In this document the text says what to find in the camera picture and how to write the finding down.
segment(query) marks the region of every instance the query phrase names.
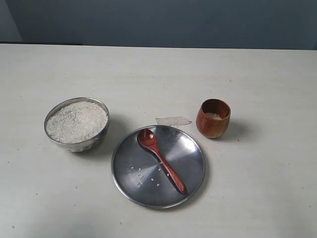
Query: plate rim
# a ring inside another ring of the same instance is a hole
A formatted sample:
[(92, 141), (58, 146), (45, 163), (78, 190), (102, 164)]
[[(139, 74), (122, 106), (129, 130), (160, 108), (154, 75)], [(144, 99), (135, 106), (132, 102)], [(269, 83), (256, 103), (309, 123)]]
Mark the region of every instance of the plate rim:
[[(161, 126), (161, 127), (171, 127), (175, 130), (178, 130), (180, 131), (181, 133), (184, 133), (185, 135), (187, 135), (193, 142), (194, 144), (197, 146), (197, 148), (199, 149), (200, 151), (200, 154), (202, 155), (202, 159), (203, 159), (203, 176), (202, 176), (202, 179), (199, 181), (199, 184), (198, 186), (194, 189), (194, 191), (188, 195), (187, 197), (185, 197), (184, 199), (178, 201), (178, 202), (175, 202), (175, 203), (172, 203), (172, 204), (168, 204), (168, 205), (162, 205), (162, 206), (156, 206), (156, 205), (149, 205), (149, 204), (145, 204), (145, 203), (142, 203), (142, 202), (139, 202), (135, 199), (133, 199), (132, 197), (130, 197), (128, 194), (126, 194), (126, 192), (120, 187), (120, 185), (118, 184), (118, 181), (117, 179), (115, 178), (115, 174), (114, 174), (114, 167), (113, 167), (113, 162), (114, 162), (114, 157), (116, 155), (116, 152), (118, 150), (118, 148), (120, 147), (120, 145), (122, 144), (123, 141), (125, 141), (129, 136), (131, 136), (132, 134), (134, 134), (135, 132), (137, 131), (140, 131), (142, 129), (145, 129), (145, 128), (149, 128), (149, 127), (157, 127), (157, 126)], [(182, 203), (184, 203), (185, 201), (189, 200), (197, 191), (198, 189), (202, 186), (203, 184), (203, 181), (205, 179), (205, 175), (206, 175), (206, 159), (205, 159), (205, 155), (203, 153), (203, 151), (201, 150), (199, 144), (194, 140), (194, 138), (192, 138), (189, 134), (185, 133), (184, 131), (178, 129), (178, 128), (175, 128), (175, 127), (172, 127), (172, 126), (169, 126), (169, 125), (148, 125), (148, 126), (144, 126), (144, 127), (141, 127), (139, 129), (136, 129), (132, 132), (130, 132), (129, 134), (127, 134), (119, 143), (118, 145), (116, 146), (113, 154), (112, 154), (112, 158), (111, 158), (111, 174), (112, 174), (112, 178), (113, 178), (113, 181), (116, 185), (116, 187), (119, 189), (119, 191), (126, 197), (128, 198), (130, 201), (140, 205), (140, 206), (143, 206), (143, 207), (148, 207), (148, 208), (153, 208), (153, 209), (166, 209), (166, 208), (171, 208), (171, 207), (175, 207), (175, 206), (178, 206)]]

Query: brown wooden cup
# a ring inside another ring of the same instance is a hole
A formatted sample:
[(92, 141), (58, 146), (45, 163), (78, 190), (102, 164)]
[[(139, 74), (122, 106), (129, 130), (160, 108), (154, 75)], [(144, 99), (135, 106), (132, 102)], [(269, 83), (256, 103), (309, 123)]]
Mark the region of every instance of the brown wooden cup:
[[(221, 119), (213, 119), (206, 113), (216, 113)], [(224, 101), (219, 99), (208, 99), (200, 107), (196, 127), (198, 131), (208, 138), (217, 138), (222, 136), (228, 128), (231, 109)]]

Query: wooden spoon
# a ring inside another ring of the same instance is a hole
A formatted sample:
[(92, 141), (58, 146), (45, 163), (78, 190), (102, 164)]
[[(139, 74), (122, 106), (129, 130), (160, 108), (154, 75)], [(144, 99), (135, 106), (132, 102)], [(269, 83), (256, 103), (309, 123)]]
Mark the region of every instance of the wooden spoon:
[(182, 179), (178, 176), (178, 174), (175, 172), (175, 170), (171, 167), (171, 165), (169, 165), (169, 163), (164, 159), (164, 157), (160, 153), (159, 148), (158, 148), (158, 139), (155, 136), (155, 134), (149, 129), (146, 129), (146, 128), (142, 129), (138, 133), (138, 141), (139, 141), (141, 146), (150, 150), (159, 158), (159, 160), (164, 165), (166, 171), (169, 173), (171, 179), (174, 181), (178, 190), (182, 194), (187, 193), (187, 188), (186, 188), (185, 184), (183, 183)]

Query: white table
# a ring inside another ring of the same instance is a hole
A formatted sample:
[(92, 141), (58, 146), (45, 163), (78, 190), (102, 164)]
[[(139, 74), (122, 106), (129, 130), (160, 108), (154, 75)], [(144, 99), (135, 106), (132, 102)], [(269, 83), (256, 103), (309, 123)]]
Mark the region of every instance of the white table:
[[(1, 238), (317, 237), (317, 52), (0, 45)], [(43, 130), (69, 98), (103, 101), (104, 144), (73, 154)], [(232, 110), (219, 140), (196, 129), (200, 104)], [(205, 181), (192, 200), (156, 211), (126, 199), (111, 156), (155, 118), (201, 145)]]

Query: spoon handle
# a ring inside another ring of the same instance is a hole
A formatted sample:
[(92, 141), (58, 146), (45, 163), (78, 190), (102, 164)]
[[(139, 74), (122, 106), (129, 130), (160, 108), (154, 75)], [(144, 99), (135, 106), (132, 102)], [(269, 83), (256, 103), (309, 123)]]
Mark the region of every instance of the spoon handle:
[(158, 156), (158, 158), (161, 160), (162, 164), (164, 165), (166, 171), (169, 173), (170, 177), (174, 181), (174, 183), (175, 183), (176, 187), (178, 188), (178, 190), (182, 194), (187, 193), (187, 188), (186, 188), (184, 182), (178, 176), (178, 174), (175, 172), (175, 170), (172, 168), (172, 166), (169, 165), (169, 163), (164, 159), (164, 157), (161, 155), (161, 153), (159, 151), (156, 151), (155, 153)]

